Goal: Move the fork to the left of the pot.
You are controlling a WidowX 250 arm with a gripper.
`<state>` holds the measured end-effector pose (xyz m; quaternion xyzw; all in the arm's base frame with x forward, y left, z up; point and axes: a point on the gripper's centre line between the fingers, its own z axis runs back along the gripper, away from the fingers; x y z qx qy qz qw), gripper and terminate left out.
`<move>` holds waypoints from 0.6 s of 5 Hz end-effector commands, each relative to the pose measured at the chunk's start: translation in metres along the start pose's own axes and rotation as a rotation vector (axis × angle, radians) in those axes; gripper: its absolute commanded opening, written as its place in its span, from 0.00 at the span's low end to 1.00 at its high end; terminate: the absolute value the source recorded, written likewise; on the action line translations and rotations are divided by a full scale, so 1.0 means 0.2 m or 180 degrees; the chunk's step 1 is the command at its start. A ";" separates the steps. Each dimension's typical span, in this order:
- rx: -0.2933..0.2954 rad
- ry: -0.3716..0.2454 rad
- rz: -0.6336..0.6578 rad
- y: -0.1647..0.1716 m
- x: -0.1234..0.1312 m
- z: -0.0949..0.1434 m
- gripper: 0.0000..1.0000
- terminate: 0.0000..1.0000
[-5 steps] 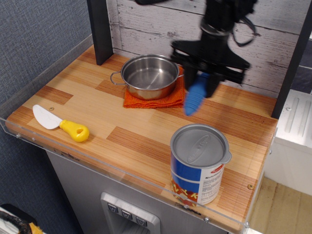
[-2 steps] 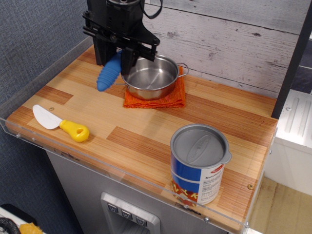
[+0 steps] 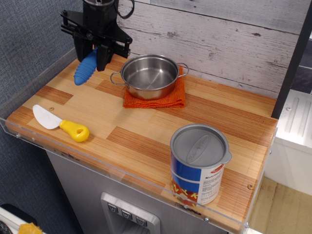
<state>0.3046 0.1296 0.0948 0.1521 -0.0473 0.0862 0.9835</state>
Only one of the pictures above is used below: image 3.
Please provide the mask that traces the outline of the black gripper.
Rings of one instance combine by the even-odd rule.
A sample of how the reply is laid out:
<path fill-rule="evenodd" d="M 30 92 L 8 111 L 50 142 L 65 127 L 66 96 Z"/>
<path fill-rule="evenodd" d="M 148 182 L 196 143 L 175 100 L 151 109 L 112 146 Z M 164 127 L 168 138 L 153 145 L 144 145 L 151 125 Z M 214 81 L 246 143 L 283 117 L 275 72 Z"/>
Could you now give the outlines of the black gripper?
<path fill-rule="evenodd" d="M 77 58 L 82 62 L 97 47 L 97 70 L 104 71 L 114 54 L 127 58 L 132 38 L 117 24 L 123 16 L 117 4 L 84 4 L 82 12 L 62 10 L 62 31 L 72 35 Z"/>

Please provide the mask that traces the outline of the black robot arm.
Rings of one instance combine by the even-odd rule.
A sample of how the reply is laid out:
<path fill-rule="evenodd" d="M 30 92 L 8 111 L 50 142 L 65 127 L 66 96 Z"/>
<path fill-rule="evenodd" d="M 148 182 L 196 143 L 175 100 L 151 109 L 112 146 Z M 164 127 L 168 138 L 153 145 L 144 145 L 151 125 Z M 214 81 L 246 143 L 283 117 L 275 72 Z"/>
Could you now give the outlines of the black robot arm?
<path fill-rule="evenodd" d="M 114 54 L 127 58 L 133 39 L 117 24 L 117 17 L 129 18 L 135 8 L 123 16 L 118 10 L 118 0 L 84 0 L 83 11 L 62 10 L 61 30 L 74 39 L 77 58 L 82 62 L 94 48 L 97 49 L 97 70 L 103 71 Z"/>

